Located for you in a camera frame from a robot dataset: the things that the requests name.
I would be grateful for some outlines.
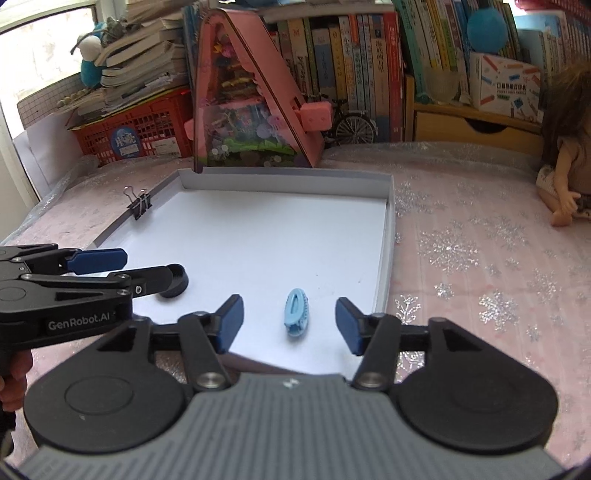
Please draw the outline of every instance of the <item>drawer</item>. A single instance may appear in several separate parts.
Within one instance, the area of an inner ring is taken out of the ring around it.
[[[439,113],[417,112],[417,142],[462,142],[504,148],[540,157],[544,141],[540,135],[505,125]]]

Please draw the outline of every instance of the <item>white box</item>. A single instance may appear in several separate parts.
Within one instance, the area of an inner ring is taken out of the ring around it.
[[[535,65],[470,53],[470,93],[477,110],[537,123],[540,83]]]

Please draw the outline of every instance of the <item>black circular disc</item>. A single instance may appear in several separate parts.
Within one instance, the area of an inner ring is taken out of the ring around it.
[[[474,356],[413,372],[397,399],[410,425],[431,440],[488,455],[543,445],[558,410],[541,376],[514,361]]]
[[[185,408],[183,390],[168,373],[128,355],[74,357],[35,382],[24,414],[37,444],[113,453],[166,431]]]
[[[182,265],[178,263],[172,263],[167,265],[170,271],[173,273],[173,282],[170,284],[170,288],[166,291],[160,292],[160,296],[165,299],[171,299],[179,296],[189,286],[189,276]]]

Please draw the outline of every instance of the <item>blue pom-pom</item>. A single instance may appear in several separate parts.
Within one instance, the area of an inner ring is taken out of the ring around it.
[[[84,86],[88,88],[98,86],[104,68],[105,67],[103,66],[95,66],[93,61],[82,60],[82,65],[80,66],[80,80],[82,80]]]
[[[496,55],[509,39],[505,19],[495,8],[476,10],[468,19],[467,32],[470,45],[479,53]]]

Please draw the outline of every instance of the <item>person's hand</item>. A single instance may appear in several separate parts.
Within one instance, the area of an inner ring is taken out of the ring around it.
[[[560,196],[560,209],[564,213],[573,214],[577,211],[577,203],[575,200],[581,198],[581,194],[577,192],[566,192]]]
[[[0,401],[4,411],[17,411],[27,391],[27,373],[33,367],[30,350],[17,352],[10,362],[10,377],[0,377]]]

